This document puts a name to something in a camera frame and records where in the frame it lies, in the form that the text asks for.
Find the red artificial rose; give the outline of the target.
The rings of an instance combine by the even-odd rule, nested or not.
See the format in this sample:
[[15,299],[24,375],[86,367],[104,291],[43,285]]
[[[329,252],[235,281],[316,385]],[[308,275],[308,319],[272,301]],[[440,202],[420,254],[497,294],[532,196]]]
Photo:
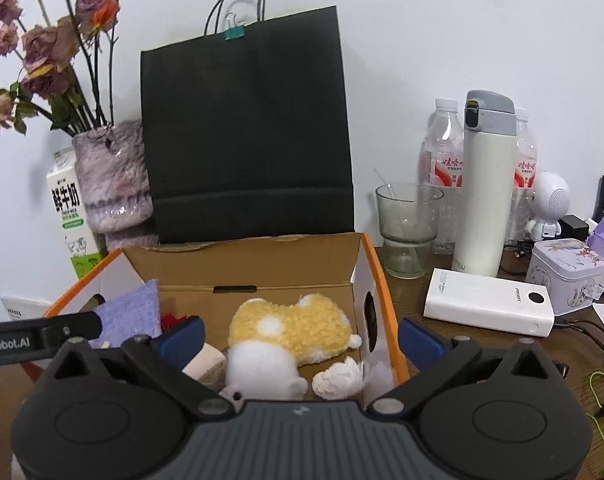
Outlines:
[[180,328],[189,320],[189,316],[181,316],[180,318],[177,318],[175,315],[164,313],[160,317],[162,333],[165,334],[171,330],[175,330],[175,328]]

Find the purple woven cloth pouch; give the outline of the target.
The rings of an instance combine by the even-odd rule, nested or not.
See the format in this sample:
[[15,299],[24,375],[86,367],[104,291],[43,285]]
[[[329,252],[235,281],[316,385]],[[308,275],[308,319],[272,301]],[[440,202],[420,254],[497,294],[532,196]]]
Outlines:
[[162,334],[161,312],[157,281],[150,280],[127,294],[106,301],[94,310],[102,330],[90,341],[95,349],[118,348],[136,335],[151,338]]

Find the yellow white plush toy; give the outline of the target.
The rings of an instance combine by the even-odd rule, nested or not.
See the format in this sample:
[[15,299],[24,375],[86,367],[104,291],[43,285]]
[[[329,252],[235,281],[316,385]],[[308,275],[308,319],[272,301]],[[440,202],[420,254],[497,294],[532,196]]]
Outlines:
[[361,337],[330,298],[309,294],[281,306],[263,298],[244,301],[229,326],[225,387],[221,395],[247,400],[297,401],[308,392],[299,368],[357,350]]

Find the white green milk carton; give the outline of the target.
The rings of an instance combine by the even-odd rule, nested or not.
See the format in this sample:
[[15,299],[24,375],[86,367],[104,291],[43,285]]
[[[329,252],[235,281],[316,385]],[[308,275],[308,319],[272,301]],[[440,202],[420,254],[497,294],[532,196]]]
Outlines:
[[46,182],[64,246],[67,247],[76,276],[82,278],[93,270],[108,252],[104,237],[89,228],[75,160],[73,148],[57,152],[52,169],[47,172]]

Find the white power bank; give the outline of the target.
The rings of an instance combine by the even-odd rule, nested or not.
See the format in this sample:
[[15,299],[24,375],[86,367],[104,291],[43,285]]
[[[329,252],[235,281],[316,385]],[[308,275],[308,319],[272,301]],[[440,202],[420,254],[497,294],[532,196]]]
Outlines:
[[556,315],[544,285],[434,269],[424,318],[546,338]]

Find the red cardboard box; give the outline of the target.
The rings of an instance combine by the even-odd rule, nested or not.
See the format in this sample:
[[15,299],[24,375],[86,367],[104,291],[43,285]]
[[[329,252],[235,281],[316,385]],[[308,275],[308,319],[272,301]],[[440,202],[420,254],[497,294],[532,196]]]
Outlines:
[[325,295],[363,340],[353,353],[366,364],[361,402],[369,404],[409,377],[387,279],[365,233],[118,249],[47,313],[75,313],[96,296],[116,299],[150,280],[157,281],[161,311],[200,316],[207,343],[217,349],[226,347],[232,315],[245,300],[294,304],[307,294]]

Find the white floral tin box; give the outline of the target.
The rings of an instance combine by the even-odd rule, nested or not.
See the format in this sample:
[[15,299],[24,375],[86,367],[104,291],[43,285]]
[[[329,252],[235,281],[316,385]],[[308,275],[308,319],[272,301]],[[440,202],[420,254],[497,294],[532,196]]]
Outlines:
[[544,285],[556,316],[590,307],[603,294],[604,258],[574,238],[542,240],[532,250],[525,281]]

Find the white thermos bottle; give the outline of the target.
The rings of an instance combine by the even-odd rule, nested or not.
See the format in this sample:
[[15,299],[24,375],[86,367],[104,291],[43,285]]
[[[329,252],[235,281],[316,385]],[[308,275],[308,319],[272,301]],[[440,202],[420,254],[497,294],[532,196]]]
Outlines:
[[495,278],[507,223],[516,159],[516,116],[511,99],[471,90],[464,107],[460,218],[455,271]]

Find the purple ceramic vase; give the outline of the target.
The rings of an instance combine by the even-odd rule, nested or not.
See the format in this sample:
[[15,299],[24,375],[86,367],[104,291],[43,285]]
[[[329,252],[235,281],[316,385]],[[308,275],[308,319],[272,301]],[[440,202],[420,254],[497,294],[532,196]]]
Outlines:
[[139,120],[73,138],[75,171],[89,228],[107,248],[159,244]]

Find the clear glass cup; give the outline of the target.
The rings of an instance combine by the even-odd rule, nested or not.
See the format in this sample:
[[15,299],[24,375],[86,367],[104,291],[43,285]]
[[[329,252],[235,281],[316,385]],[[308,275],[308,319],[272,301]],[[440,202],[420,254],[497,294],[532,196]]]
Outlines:
[[428,184],[392,183],[379,170],[375,174],[382,182],[375,189],[382,266],[395,278],[421,278],[431,269],[444,193]]

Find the right clear water bottle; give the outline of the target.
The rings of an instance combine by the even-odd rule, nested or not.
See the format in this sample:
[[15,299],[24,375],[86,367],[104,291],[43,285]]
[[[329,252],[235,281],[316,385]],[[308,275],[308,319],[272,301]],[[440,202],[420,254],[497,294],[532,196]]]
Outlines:
[[526,110],[517,107],[515,117],[516,159],[506,236],[509,244],[525,240],[526,223],[530,219],[530,204],[528,202],[532,195],[538,159],[536,139],[530,131]]

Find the clear water bottle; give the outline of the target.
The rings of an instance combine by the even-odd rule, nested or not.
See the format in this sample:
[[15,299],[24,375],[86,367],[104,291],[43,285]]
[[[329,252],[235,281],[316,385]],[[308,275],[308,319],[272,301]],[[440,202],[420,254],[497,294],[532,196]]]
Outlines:
[[464,129],[458,117],[458,103],[438,98],[429,117],[428,130],[419,157],[420,182],[433,185],[444,194],[439,227],[433,250],[450,255],[457,240],[463,174]]
[[525,240],[526,223],[530,219],[530,204],[528,202],[532,195],[538,159],[536,139],[530,131],[526,110],[517,107],[515,117],[516,159],[506,236],[509,244]]

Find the left clear water bottle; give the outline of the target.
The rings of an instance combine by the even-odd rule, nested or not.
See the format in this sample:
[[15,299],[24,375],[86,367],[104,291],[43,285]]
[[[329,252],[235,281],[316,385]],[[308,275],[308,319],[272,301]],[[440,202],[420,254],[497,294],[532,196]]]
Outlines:
[[450,255],[457,240],[463,174],[464,129],[458,117],[458,103],[438,98],[429,117],[428,130],[419,157],[420,182],[433,185],[444,194],[439,227],[433,250]]

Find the dried rose bouquet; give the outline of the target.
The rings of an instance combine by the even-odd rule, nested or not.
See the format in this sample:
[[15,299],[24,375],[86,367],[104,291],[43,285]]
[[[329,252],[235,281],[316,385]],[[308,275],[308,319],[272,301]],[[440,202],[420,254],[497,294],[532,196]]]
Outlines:
[[43,0],[0,0],[0,58],[21,63],[16,81],[0,84],[0,134],[25,134],[37,116],[71,138],[114,125],[113,104],[101,103],[99,70],[107,46],[112,92],[120,0],[64,1],[67,13],[54,21]]

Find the black paper bag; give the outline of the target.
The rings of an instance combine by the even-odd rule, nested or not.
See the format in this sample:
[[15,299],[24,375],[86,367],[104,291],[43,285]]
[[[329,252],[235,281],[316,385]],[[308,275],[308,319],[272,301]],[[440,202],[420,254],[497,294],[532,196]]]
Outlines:
[[337,10],[257,17],[142,52],[140,95],[153,218],[162,244],[354,227]]

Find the green binder clip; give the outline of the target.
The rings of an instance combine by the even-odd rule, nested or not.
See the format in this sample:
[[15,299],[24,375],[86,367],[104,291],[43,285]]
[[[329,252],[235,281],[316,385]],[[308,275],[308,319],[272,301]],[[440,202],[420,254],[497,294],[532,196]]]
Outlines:
[[229,12],[225,16],[224,39],[240,39],[245,35],[245,21],[238,21],[237,14]]

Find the white wall panel box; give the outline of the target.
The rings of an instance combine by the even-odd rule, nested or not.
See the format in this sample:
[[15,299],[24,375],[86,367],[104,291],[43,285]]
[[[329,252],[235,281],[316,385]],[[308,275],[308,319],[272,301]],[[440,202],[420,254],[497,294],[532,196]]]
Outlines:
[[14,296],[1,296],[0,301],[13,321],[42,318],[52,306],[47,301]]

